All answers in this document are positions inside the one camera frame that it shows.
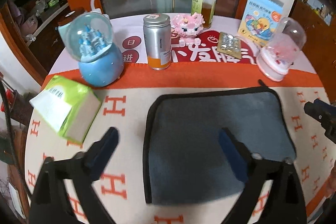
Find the purple grey microfibre towel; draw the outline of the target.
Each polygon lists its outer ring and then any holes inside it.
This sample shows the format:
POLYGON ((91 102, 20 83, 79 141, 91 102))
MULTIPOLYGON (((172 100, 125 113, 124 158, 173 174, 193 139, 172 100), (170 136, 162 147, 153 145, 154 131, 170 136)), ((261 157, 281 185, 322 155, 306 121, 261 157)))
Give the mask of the purple grey microfibre towel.
POLYGON ((241 192, 244 184, 219 144, 224 127, 264 159, 297 156, 280 97, 265 85, 165 94, 147 113, 142 157, 146 203, 205 203, 241 192))

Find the pink clear dome toy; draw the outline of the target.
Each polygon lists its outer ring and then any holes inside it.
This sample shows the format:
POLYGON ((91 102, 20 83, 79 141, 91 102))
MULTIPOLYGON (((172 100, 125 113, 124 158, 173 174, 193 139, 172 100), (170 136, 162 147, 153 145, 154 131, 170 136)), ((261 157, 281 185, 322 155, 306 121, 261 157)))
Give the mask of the pink clear dome toy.
POLYGON ((306 43, 302 26, 290 17, 282 18, 266 46, 256 57, 260 71, 269 79, 280 82, 306 43))

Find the green tissue pack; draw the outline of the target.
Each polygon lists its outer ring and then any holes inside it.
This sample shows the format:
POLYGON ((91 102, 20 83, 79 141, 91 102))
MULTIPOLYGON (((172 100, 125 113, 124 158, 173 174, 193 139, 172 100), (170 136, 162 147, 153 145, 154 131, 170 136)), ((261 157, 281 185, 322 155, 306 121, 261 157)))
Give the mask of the green tissue pack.
POLYGON ((55 75, 30 104, 60 137, 82 144, 102 101, 90 87, 55 75))

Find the silver pill blister pack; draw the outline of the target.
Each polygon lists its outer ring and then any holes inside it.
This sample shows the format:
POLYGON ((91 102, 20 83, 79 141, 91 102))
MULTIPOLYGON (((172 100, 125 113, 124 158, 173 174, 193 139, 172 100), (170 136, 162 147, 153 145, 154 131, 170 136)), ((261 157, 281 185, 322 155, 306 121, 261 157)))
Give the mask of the silver pill blister pack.
POLYGON ((242 41, 237 36, 221 32, 219 34, 217 51, 240 60, 242 58, 241 43, 242 41))

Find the blue duck picture box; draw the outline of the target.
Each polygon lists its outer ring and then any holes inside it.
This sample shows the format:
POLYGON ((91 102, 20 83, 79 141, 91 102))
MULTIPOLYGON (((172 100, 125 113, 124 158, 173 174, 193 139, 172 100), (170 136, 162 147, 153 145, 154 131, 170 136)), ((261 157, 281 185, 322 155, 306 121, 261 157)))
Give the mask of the blue duck picture box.
POLYGON ((280 0, 247 0, 238 35, 266 46, 282 17, 283 6, 280 0))

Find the orange cream H-pattern blanket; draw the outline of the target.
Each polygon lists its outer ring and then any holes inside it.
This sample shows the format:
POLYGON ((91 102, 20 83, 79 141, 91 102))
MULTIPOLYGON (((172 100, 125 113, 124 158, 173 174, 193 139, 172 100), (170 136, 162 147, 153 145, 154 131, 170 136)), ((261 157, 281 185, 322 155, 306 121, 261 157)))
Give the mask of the orange cream H-pattern blanket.
POLYGON ((101 178, 93 187, 117 223, 219 223, 241 192, 217 200, 177 206, 150 205, 145 201, 142 152, 150 106, 165 94, 234 90, 265 84, 280 97, 282 113, 296 149, 293 159, 302 186, 309 219, 322 206, 335 145, 317 121, 304 113, 306 102, 327 94, 314 73, 291 70, 277 83, 262 74, 257 65, 208 62, 174 63, 163 71, 146 64, 128 64, 119 80, 95 90, 102 101, 83 144, 60 137, 33 112, 26 141, 25 179, 35 188, 46 157, 67 159, 88 149, 110 127, 120 133, 120 142, 101 178))

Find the white red printed tablecloth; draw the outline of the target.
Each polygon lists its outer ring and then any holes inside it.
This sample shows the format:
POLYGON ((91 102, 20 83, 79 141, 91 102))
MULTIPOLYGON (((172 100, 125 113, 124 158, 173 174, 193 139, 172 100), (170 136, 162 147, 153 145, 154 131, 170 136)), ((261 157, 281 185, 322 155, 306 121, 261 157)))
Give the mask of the white red printed tablecloth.
MULTIPOLYGON (((147 63, 147 54, 143 38, 144 15, 127 16, 112 19, 114 39, 116 45, 123 54, 125 63, 147 63)), ((178 45, 177 34, 172 34, 171 58, 174 63, 178 62, 219 62, 227 64, 256 64, 256 57, 260 48, 250 40, 243 39, 241 42, 241 59, 236 59, 217 51, 219 34, 225 32, 235 36, 240 20, 224 16, 215 16, 211 28, 203 31, 199 37, 199 46, 178 45)))

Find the pink block cat figure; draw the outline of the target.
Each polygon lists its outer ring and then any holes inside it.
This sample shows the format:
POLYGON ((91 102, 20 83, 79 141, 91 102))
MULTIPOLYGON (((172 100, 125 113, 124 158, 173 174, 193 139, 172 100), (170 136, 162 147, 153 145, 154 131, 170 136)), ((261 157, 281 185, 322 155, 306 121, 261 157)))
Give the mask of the pink block cat figure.
POLYGON ((197 12, 177 14, 171 20, 171 26, 181 38, 194 38, 203 31, 203 15, 197 12))

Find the blue castle snow globe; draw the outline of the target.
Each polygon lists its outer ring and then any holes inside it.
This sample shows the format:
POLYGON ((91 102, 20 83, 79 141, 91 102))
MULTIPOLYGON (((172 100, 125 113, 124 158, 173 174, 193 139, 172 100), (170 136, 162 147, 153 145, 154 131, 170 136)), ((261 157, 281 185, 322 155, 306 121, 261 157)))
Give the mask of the blue castle snow globe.
POLYGON ((121 76, 124 61, 120 48, 114 42, 114 31, 108 16, 96 11, 72 11, 58 23, 58 32, 88 84, 100 88, 121 76))

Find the silver orange metal can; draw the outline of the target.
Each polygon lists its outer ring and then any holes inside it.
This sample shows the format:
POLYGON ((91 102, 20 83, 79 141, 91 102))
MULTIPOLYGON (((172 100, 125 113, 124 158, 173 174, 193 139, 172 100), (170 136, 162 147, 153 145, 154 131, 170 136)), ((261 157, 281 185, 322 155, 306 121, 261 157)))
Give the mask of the silver orange metal can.
POLYGON ((143 18, 143 37, 147 63, 154 70, 171 64, 171 24, 167 14, 149 14, 143 18))

